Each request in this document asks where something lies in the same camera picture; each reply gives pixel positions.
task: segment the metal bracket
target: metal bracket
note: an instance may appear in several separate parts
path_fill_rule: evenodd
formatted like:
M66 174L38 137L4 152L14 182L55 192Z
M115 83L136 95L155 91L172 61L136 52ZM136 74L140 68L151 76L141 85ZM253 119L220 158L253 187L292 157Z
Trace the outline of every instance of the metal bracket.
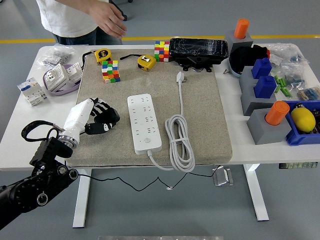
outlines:
M214 185L216 185L217 187L232 186L234 184L230 168L224 168L224 166L222 165L219 165L218 167L214 166L212 169L212 173Z

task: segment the person's hand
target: person's hand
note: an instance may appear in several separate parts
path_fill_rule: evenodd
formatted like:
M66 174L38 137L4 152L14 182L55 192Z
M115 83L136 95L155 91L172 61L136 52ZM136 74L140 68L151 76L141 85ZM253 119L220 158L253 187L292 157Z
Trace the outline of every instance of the person's hand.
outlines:
M126 35L127 27L123 24L124 17L113 4L92 1L88 14L105 33L118 39Z

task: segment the tape measure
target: tape measure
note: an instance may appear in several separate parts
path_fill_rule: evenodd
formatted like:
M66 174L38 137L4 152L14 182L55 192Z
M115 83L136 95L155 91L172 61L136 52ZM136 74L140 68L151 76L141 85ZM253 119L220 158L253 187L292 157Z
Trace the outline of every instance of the tape measure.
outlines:
M111 51L107 48L102 48L95 51L94 55L99 65L102 65L103 61L110 61L112 58Z
M138 68L149 72L153 66L156 64L156 59L150 55L142 55L138 58Z

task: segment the white power strip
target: white power strip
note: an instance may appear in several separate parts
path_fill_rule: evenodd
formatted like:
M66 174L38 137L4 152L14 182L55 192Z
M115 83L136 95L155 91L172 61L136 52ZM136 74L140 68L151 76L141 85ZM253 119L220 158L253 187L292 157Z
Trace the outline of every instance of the white power strip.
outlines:
M162 149L162 141L150 94L133 95L127 98L131 121L134 151L138 155Z

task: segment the person's arm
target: person's arm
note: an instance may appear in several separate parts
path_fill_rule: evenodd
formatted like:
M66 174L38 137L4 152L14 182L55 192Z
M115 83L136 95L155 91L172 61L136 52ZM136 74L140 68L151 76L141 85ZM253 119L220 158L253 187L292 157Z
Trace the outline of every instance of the person's arm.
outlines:
M99 0L56 0L57 2L88 14L107 34L121 39L126 35L124 17L111 3Z

